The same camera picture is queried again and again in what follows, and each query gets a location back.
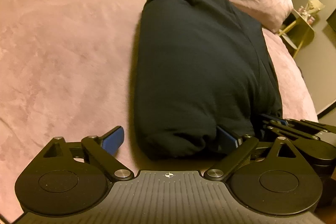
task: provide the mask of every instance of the black folded garment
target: black folded garment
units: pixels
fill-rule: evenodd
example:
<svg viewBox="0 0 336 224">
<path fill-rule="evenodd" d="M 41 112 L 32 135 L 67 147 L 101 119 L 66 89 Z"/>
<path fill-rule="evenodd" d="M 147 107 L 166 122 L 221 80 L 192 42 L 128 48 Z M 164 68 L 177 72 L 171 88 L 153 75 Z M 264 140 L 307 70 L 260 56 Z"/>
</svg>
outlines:
<svg viewBox="0 0 336 224">
<path fill-rule="evenodd" d="M 137 142 L 151 159 L 193 155 L 216 126 L 254 135 L 282 116 L 261 24 L 229 0 L 147 0 L 135 84 Z"/>
</svg>

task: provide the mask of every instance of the metal screw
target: metal screw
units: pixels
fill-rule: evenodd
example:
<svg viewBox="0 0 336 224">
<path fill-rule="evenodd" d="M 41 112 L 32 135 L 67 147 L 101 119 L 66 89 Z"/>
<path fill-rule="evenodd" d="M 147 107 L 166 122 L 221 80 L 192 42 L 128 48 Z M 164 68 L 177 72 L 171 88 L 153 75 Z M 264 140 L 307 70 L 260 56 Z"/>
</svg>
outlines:
<svg viewBox="0 0 336 224">
<path fill-rule="evenodd" d="M 130 170 L 126 170 L 126 169 L 119 169 L 116 172 L 114 172 L 114 175 L 118 178 L 129 177 L 130 174 L 131 174 Z"/>
<path fill-rule="evenodd" d="M 212 178 L 220 178 L 222 175 L 224 175 L 223 171 L 219 169 L 211 169 L 207 172 L 207 174 Z"/>
</svg>

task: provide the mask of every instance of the rumpled pink duvet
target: rumpled pink duvet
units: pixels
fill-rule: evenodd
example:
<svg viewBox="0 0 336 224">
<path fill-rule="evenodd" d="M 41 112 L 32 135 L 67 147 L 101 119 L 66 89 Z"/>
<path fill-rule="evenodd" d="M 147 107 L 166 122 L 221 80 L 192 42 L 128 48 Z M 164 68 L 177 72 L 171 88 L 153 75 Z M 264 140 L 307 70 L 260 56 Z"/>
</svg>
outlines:
<svg viewBox="0 0 336 224">
<path fill-rule="evenodd" d="M 211 162 L 150 162 L 132 131 L 132 69 L 146 0 L 0 0 L 0 213 L 21 214 L 20 172 L 54 136 L 79 141 L 116 125 L 126 131 L 117 159 L 139 169 L 206 169 Z M 265 26 L 283 115 L 316 121 L 300 71 L 273 34 L 291 0 L 231 0 Z"/>
</svg>

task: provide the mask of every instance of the circular cap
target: circular cap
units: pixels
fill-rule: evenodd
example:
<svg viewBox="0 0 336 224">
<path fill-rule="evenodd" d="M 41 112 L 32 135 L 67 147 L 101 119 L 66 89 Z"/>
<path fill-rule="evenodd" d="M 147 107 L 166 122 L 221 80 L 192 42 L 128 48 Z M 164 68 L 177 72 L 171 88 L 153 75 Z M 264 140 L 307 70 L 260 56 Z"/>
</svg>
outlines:
<svg viewBox="0 0 336 224">
<path fill-rule="evenodd" d="M 299 186 L 299 180 L 296 176 L 281 170 L 263 173 L 259 181 L 265 189 L 276 193 L 287 193 Z"/>
<path fill-rule="evenodd" d="M 52 171 L 43 175 L 39 184 L 42 189 L 51 193 L 62 193 L 74 188 L 78 183 L 78 176 L 70 171 Z"/>
<path fill-rule="evenodd" d="M 207 174 L 212 178 L 220 178 L 222 175 L 224 175 L 223 171 L 219 169 L 211 169 L 207 172 Z"/>
<path fill-rule="evenodd" d="M 116 172 L 114 172 L 114 175 L 118 178 L 126 178 L 130 176 L 131 172 L 126 169 L 119 169 Z"/>
</svg>

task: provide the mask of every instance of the bed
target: bed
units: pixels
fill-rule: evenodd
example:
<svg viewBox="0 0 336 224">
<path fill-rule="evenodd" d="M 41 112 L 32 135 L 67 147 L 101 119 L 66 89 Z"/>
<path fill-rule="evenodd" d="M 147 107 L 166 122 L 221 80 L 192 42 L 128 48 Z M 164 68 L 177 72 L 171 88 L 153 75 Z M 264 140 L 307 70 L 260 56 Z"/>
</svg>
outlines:
<svg viewBox="0 0 336 224">
<path fill-rule="evenodd" d="M 310 94 L 274 34 L 291 0 L 230 0 L 263 24 L 284 118 L 317 121 Z M 207 169 L 208 161 L 150 161 L 132 124 L 138 21 L 146 0 L 0 0 L 0 213 L 22 210 L 21 171 L 54 136 L 79 141 L 116 125 L 126 138 L 116 158 L 139 169 Z"/>
</svg>

